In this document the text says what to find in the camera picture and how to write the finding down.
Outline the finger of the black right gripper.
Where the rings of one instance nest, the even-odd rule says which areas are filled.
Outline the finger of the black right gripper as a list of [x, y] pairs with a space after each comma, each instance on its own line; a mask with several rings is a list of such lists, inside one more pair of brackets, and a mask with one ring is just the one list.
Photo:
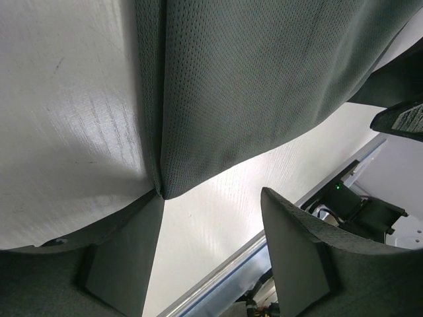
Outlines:
[[377, 132], [422, 142], [422, 101], [400, 103], [378, 113], [370, 128]]
[[422, 94], [422, 43], [373, 72], [348, 101], [390, 108]]

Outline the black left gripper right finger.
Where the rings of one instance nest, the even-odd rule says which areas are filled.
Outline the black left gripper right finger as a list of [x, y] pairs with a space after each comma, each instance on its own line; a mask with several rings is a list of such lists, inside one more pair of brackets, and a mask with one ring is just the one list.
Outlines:
[[260, 204], [282, 316], [421, 316], [422, 251], [332, 226], [270, 188]]

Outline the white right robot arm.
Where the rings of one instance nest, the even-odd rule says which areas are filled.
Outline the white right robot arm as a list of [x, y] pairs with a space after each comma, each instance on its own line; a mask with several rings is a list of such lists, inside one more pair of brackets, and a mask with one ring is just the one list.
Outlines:
[[422, 248], [422, 41], [382, 66], [350, 102], [382, 109], [377, 141], [301, 208], [358, 236]]

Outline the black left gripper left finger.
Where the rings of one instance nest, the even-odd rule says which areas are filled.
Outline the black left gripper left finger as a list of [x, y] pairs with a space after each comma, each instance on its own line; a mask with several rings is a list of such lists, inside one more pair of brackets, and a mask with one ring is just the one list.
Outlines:
[[164, 201], [150, 191], [39, 247], [1, 252], [2, 316], [141, 316]]

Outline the grey t shirt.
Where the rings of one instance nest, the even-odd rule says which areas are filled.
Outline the grey t shirt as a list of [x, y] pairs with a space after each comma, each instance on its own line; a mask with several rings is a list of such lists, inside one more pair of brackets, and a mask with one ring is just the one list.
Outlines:
[[135, 1], [143, 149], [178, 197], [319, 125], [421, 1]]

